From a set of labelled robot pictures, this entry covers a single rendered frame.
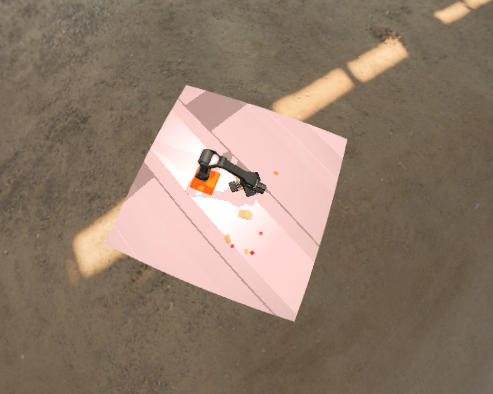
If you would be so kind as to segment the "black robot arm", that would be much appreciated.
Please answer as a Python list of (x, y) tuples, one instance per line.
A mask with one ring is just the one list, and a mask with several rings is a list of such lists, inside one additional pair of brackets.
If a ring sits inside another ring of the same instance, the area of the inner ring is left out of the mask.
[[(217, 163), (209, 165), (213, 155), (219, 157), (218, 161)], [(208, 180), (211, 169), (218, 167), (228, 171), (229, 173), (240, 179), (239, 183), (242, 183), (242, 185), (246, 187), (245, 189), (244, 187), (242, 188), (245, 191), (247, 197), (253, 196), (254, 194), (256, 194), (256, 192), (263, 195), (267, 188), (265, 184), (258, 182), (259, 177), (255, 172), (243, 170), (242, 168), (227, 160), (225, 156), (218, 155), (215, 151), (211, 149), (203, 149), (198, 160), (198, 164), (200, 164), (200, 166), (195, 177), (203, 182)]]

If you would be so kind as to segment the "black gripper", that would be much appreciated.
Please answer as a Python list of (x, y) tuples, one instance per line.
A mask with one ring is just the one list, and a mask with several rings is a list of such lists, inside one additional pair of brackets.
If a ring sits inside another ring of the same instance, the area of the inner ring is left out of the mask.
[[(261, 179), (260, 179), (260, 176), (259, 176), (258, 172), (255, 172), (255, 173), (256, 173), (256, 174), (258, 175), (258, 177), (259, 177), (259, 181), (258, 181), (258, 182), (260, 182), (260, 181), (261, 181)], [(238, 188), (240, 188), (240, 187), (244, 187), (244, 186), (242, 185), (242, 183), (239, 183), (239, 184), (237, 184), (237, 185), (236, 185), (236, 182), (235, 182), (235, 181), (232, 181), (232, 182), (228, 183), (228, 185), (229, 185), (230, 190), (231, 190), (231, 192), (232, 192), (232, 193), (234, 193), (234, 192), (238, 191)], [(239, 185), (240, 185), (240, 186), (239, 186)], [(237, 187), (237, 186), (238, 186), (238, 187)], [(245, 189), (245, 188), (246, 188), (246, 187), (244, 187), (244, 189)]]

